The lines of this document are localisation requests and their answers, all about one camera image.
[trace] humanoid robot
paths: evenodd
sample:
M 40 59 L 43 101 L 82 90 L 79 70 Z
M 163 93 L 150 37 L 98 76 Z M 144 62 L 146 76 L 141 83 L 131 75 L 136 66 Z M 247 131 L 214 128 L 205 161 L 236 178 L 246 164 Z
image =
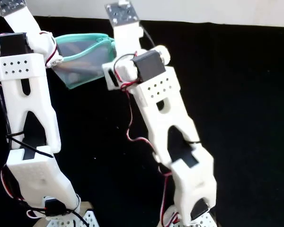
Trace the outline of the humanoid robot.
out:
M 216 201 L 213 157 L 203 148 L 186 112 L 175 70 L 168 66 L 167 48 L 155 44 L 151 50 L 141 48 L 139 38 L 149 34 L 140 26 L 130 2 L 121 0 L 105 8 L 114 30 L 116 53 L 113 61 L 102 65 L 107 88 L 134 96 L 149 135 L 148 139 L 131 139 L 128 130 L 127 137 L 148 143 L 155 160 L 167 170 L 162 173 L 165 187 L 158 226 L 216 227 L 209 213 Z M 57 42 L 50 32 L 40 29 L 24 0 L 1 0 L 0 11 L 14 31 L 0 34 L 2 109 L 10 143 L 1 172 L 3 186 L 11 198 L 26 207 L 30 218 L 46 218 L 48 226 L 98 226 L 93 211 L 83 218 L 78 214 L 80 197 L 54 157 L 61 142 L 45 69 L 63 62 Z M 23 91 L 21 81 L 25 79 L 29 80 L 30 94 Z M 164 103 L 161 109 L 157 107 L 160 102 Z M 28 112 L 33 112 L 44 128 L 46 144 L 29 145 L 30 135 L 23 132 Z M 170 145 L 172 127 L 183 141 Z M 165 210 L 170 176 L 175 182 L 175 205 Z

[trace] black cloth backdrop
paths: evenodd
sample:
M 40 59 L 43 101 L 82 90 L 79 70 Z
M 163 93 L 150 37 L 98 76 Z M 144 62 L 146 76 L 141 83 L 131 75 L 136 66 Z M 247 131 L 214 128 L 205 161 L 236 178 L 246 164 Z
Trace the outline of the black cloth backdrop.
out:
M 37 17 L 55 36 L 107 33 L 108 20 Z M 181 94 L 214 156 L 216 215 L 223 227 L 284 227 L 284 28 L 143 21 L 171 53 Z M 0 18 L 0 33 L 10 32 Z M 142 40 L 149 48 L 147 39 Z M 163 178 L 151 150 L 130 143 L 126 96 L 104 79 L 68 90 L 48 70 L 62 150 L 59 166 L 101 227 L 156 226 Z M 132 136 L 147 130 L 134 101 Z M 8 151 L 0 111 L 0 168 Z M 173 184 L 168 201 L 172 202 Z M 0 222 L 32 226 L 0 183 Z

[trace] screw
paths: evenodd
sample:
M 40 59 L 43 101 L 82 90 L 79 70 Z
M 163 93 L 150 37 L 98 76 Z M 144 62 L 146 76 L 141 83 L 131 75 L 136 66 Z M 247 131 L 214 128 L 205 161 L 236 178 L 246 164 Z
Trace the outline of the screw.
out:
M 112 11 L 112 8 L 110 7 L 110 5 L 107 5 L 106 8 L 108 9 L 109 12 Z

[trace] teal fabric strap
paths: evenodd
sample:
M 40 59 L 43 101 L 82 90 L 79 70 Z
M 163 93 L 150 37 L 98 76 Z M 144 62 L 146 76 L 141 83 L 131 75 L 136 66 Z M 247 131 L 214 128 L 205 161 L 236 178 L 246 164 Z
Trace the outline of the teal fabric strap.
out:
M 72 61 L 72 60 L 78 59 L 92 52 L 94 49 L 96 49 L 100 45 L 104 45 L 104 44 L 110 45 L 110 58 L 111 60 L 114 59 L 115 40 L 110 38 L 106 34 L 102 34 L 102 33 L 69 34 L 69 35 L 62 35 L 56 38 L 58 45 L 64 44 L 64 43 L 71 43 L 71 42 L 87 41 L 87 40 L 93 40 L 93 41 L 96 41 L 96 43 L 78 54 L 64 57 L 64 61 Z

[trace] white wall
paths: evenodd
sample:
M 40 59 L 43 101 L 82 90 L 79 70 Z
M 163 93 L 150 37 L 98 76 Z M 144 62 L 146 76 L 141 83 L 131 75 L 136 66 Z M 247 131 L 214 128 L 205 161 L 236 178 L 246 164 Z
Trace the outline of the white wall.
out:
M 117 0 L 27 0 L 34 15 L 107 18 Z M 284 0 L 132 0 L 142 20 L 284 26 Z

